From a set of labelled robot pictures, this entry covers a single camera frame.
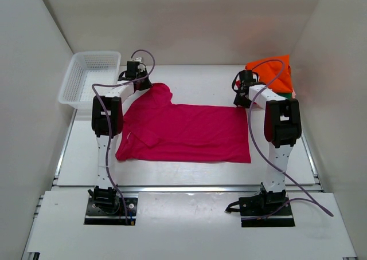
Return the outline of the magenta t shirt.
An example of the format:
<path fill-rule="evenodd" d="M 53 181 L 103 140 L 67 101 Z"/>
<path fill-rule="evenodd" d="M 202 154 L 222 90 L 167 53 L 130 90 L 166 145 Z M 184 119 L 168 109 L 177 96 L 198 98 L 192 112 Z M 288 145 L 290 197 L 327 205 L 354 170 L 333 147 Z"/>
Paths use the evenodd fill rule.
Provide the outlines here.
<path fill-rule="evenodd" d="M 172 97 L 156 83 L 131 104 L 118 161 L 251 162 L 244 108 L 173 104 Z"/>

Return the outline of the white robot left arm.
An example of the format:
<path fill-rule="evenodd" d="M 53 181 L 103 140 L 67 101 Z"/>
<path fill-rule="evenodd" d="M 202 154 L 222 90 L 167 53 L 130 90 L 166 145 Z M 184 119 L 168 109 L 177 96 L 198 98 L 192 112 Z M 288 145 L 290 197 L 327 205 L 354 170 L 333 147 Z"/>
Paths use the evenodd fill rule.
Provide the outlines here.
<path fill-rule="evenodd" d="M 107 215 L 126 210 L 126 201 L 112 179 L 118 136 L 123 128 L 123 103 L 136 91 L 150 89 L 150 72 L 142 57 L 127 61 L 126 70 L 115 85 L 92 84 L 91 127 L 98 147 L 97 182 L 88 193 L 96 207 Z"/>

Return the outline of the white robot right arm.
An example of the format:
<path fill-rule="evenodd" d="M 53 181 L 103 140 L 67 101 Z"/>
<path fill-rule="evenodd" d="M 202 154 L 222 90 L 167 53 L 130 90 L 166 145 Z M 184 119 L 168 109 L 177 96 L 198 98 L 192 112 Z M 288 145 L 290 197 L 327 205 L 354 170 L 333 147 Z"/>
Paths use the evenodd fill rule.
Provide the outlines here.
<path fill-rule="evenodd" d="M 232 82 L 232 89 L 236 92 L 236 106 L 248 109 L 256 104 L 264 109 L 264 136 L 269 144 L 269 154 L 260 191 L 256 195 L 239 198 L 229 204 L 225 212 L 239 212 L 248 219 L 291 216 L 284 173 L 290 153 L 302 134 L 299 103 L 267 88 L 252 70 L 240 71 Z"/>

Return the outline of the orange folded t shirt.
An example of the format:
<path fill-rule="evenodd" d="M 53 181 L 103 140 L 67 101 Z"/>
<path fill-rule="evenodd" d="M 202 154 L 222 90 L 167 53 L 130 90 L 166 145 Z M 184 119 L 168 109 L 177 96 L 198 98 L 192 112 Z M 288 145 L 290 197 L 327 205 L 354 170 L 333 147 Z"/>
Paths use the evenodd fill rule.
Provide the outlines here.
<path fill-rule="evenodd" d="M 282 69 L 282 63 L 279 61 L 271 61 L 274 59 L 283 61 L 284 70 L 277 80 L 269 86 L 269 88 L 276 93 L 292 93 L 293 87 L 289 54 L 248 62 L 245 69 L 250 69 L 256 72 L 259 75 L 259 81 L 267 84 L 272 81 Z"/>

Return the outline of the green folded t shirt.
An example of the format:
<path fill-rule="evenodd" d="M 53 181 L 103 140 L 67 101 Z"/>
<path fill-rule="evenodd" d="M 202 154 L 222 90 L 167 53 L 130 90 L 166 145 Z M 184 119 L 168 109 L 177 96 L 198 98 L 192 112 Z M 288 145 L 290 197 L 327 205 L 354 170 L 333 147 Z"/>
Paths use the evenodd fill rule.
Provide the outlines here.
<path fill-rule="evenodd" d="M 282 97 L 285 97 L 289 100 L 293 98 L 292 93 L 279 93 L 279 95 L 282 96 Z"/>

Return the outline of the white plastic basket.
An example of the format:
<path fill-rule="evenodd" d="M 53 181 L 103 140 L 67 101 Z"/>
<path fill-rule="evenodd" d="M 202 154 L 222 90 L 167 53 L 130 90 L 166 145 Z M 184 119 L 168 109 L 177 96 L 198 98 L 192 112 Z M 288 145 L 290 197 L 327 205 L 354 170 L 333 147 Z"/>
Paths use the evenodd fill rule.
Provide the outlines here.
<path fill-rule="evenodd" d="M 88 51 L 73 55 L 64 76 L 58 101 L 75 109 L 90 110 L 95 96 L 93 84 L 115 85 L 121 54 L 115 51 Z"/>

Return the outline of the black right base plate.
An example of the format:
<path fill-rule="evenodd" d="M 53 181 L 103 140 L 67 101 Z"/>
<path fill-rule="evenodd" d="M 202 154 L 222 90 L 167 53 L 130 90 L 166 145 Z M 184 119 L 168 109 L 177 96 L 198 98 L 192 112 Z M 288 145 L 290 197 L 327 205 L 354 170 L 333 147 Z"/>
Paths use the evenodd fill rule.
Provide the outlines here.
<path fill-rule="evenodd" d="M 252 196 L 239 197 L 227 205 L 225 212 L 238 212 L 242 228 L 247 227 L 294 227 L 295 221 L 285 190 L 268 192 L 264 187 Z"/>

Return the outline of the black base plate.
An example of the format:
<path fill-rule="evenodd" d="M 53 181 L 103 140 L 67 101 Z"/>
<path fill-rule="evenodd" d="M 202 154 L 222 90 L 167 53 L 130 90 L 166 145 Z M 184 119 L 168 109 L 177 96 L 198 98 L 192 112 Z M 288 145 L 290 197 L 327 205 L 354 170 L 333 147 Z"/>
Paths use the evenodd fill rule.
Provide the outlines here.
<path fill-rule="evenodd" d="M 88 195 L 84 224 L 135 226 L 138 210 L 137 196 L 121 198 L 111 187 L 89 189 Z"/>
<path fill-rule="evenodd" d="M 247 227 L 294 227 L 295 221 L 285 190 L 268 192 L 264 187 L 252 196 L 239 197 L 227 205 L 225 212 L 238 212 L 242 228 Z"/>

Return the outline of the aluminium rail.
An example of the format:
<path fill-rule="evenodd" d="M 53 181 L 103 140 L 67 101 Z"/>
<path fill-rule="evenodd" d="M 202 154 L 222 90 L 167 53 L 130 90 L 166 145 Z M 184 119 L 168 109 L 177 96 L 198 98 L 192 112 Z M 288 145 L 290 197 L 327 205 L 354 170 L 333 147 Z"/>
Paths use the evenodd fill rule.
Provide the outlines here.
<path fill-rule="evenodd" d="M 310 186 L 303 186 L 308 192 L 321 192 L 322 187 L 320 184 L 314 184 Z M 53 185 L 52 191 L 66 191 L 66 190 L 88 190 L 93 189 L 92 186 L 59 186 Z M 128 192 L 256 192 L 260 189 L 260 186 L 123 186 L 120 190 L 124 193 Z M 301 191 L 297 186 L 287 186 L 287 191 Z"/>

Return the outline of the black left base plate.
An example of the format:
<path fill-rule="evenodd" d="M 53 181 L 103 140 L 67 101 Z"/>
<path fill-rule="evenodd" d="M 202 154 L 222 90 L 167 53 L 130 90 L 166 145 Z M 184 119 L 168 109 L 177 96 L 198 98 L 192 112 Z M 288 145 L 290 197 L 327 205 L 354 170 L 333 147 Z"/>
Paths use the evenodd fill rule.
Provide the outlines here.
<path fill-rule="evenodd" d="M 138 210 L 137 196 L 121 198 L 111 187 L 89 189 L 88 195 L 84 224 L 135 226 Z"/>

